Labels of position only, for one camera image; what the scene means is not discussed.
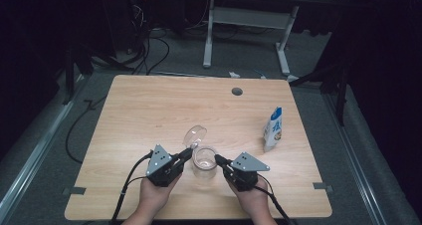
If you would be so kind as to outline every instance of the gray carpet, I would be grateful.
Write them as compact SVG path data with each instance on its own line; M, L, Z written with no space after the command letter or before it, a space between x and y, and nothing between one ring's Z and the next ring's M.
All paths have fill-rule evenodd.
M280 31L271 31L256 35L238 32L217 32L217 37L230 39L215 39L212 68L202 69L204 50L204 35L185 34L183 37L170 32L158 30L155 37L164 35L161 39L168 43L170 53L159 64L153 73L172 72L211 77L229 77L229 72L235 72L242 78L260 78L264 74L269 79L285 79L281 74L274 43L279 40ZM291 72L295 76L310 73L326 44L329 36L311 37L306 32L293 34L286 51ZM158 41L150 40L150 54L147 64L152 66L166 53L166 46ZM62 194L64 188L72 187L78 176L80 165L72 161L65 151L65 142L69 129L74 121L86 109L86 100L96 102L107 94L111 80L117 70L96 68L88 83L75 98L75 105L64 120L53 140L42 166L36 173L19 205L10 218L9 224L83 224L84 221L67 221L64 211L69 197ZM316 163L322 180L332 187L328 198L333 213L323 219L298 219L299 225L314 224L372 224L365 204L362 200L350 164L347 160L342 140L337 132L335 121L330 115L323 96L313 85L293 88L301 118L309 137ZM374 192L384 211L388 224L420 224L413 210L391 174L386 162L376 147L370 131L360 114L352 92L348 92L348 102L345 107L345 128L350 137L361 165L374 188ZM37 140L59 109L64 97L64 90L58 93L51 103L40 113L39 117L27 129L22 138L12 148L1 162L0 175L2 182L0 195L4 196L25 163ZM74 157L83 159L100 116L103 103L94 111L89 111L74 127L69 146ZM106 221L93 224L107 224Z

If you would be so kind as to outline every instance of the clear glass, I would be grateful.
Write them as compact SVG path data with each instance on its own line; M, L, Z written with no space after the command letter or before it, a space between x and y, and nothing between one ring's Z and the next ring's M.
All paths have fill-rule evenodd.
M189 131L187 131L184 139L183 144L186 147L191 147L192 149L196 148L201 140L205 137L207 133L207 129L201 125L195 125Z
M192 170L200 182L211 179L217 173L217 163L214 155L217 151L212 146L197 146L192 154Z

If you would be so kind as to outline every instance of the dark background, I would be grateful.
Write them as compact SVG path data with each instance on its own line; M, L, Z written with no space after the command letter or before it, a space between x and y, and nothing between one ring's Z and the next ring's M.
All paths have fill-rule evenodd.
M109 56L132 48L135 32L128 20L132 17L128 1L1 0L1 154L56 93L56 78L65 67L72 42L83 42ZM146 15L155 22L182 33L189 22L200 19L198 8L205 2L148 0L148 6L143 6L152 9ZM421 218L422 2L341 2L372 6L356 10L304 5L293 31L333 32L316 70L335 62L350 65L348 82L361 111ZM345 52L350 51L353 57L344 61Z

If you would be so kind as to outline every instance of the glass jar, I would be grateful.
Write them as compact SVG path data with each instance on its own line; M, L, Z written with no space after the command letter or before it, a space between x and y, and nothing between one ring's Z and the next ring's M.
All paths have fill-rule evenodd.
M217 173L217 163L215 161L217 151L212 146L199 145L192 153L192 170L200 182L206 182Z

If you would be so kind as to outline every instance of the wooden table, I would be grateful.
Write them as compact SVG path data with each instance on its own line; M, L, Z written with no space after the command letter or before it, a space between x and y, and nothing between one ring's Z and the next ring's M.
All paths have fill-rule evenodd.
M243 90L241 96L233 88ZM283 108L283 136L263 151L263 127L276 107ZM292 217L327 217L331 207L323 189L298 108L286 81L253 79L115 77L65 215L70 220L111 218L133 165L156 144L178 153L194 125L207 128L203 145L229 159L247 151L271 167L261 172L273 185L280 204ZM133 177L145 175L147 161ZM127 218L138 202L139 182L130 184L118 218ZM270 204L274 217L281 215ZM221 168L209 185L199 185L190 161L157 219L247 218L224 179Z

